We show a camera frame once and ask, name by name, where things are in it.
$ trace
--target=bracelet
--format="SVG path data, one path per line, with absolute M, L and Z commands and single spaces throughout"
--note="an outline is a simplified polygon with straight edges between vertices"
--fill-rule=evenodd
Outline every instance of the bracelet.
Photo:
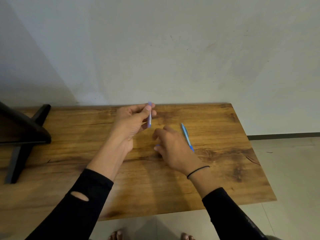
M 189 177 L 190 177 L 191 174 L 193 174 L 193 173 L 195 173 L 195 172 L 197 172 L 198 170 L 203 169 L 203 168 L 210 168 L 210 166 L 203 166 L 203 167 L 201 167 L 201 168 L 198 168 L 198 169 L 194 170 L 193 172 L 189 173 L 186 178 L 189 179 Z

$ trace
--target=black long-sleeve shirt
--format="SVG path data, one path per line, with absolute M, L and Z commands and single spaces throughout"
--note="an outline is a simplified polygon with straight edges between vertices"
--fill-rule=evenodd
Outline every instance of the black long-sleeve shirt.
M 85 169 L 60 203 L 26 239 L 89 239 L 112 186 L 110 179 Z M 74 197 L 70 194 L 72 191 L 84 194 L 89 201 Z M 221 240 L 267 239 L 223 188 L 212 191 L 202 202 Z

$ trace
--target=table top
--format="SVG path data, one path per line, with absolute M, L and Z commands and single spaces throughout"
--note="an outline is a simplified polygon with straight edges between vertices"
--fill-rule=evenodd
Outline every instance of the table top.
M 0 231 L 34 228 L 68 192 L 105 141 L 117 107 L 53 107 L 44 123 L 52 143 L 34 146 L 18 182 L 0 184 Z M 134 138 L 99 220 L 203 209 L 192 183 L 153 150 L 151 135 L 183 123 L 194 152 L 239 205 L 276 197 L 231 104 L 157 105 L 152 128 Z M 37 109 L 22 109 L 32 116 Z M 0 147 L 0 180 L 11 147 Z

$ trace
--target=person's left hand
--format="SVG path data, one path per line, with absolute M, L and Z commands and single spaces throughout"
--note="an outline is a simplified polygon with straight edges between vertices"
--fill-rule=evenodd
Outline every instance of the person's left hand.
M 147 128 L 148 125 L 144 122 L 147 121 L 151 109 L 155 106 L 154 103 L 151 106 L 146 103 L 119 108 L 109 138 L 126 143 L 127 152 L 130 152 L 134 145 L 133 136 Z M 157 112 L 152 110 L 151 116 L 154 117 L 156 114 Z

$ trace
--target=bare foot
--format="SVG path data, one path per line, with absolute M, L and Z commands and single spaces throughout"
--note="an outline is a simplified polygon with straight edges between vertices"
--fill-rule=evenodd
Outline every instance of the bare foot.
M 108 238 L 108 240 L 123 240 L 123 234 L 122 234 L 122 231 L 116 231 L 116 232 L 113 232 L 111 234 L 111 236 Z
M 193 238 L 193 236 L 191 236 L 191 235 L 188 235 L 188 234 L 186 234 L 186 233 L 182 233 L 181 234 L 181 240 L 195 240 L 194 238 Z

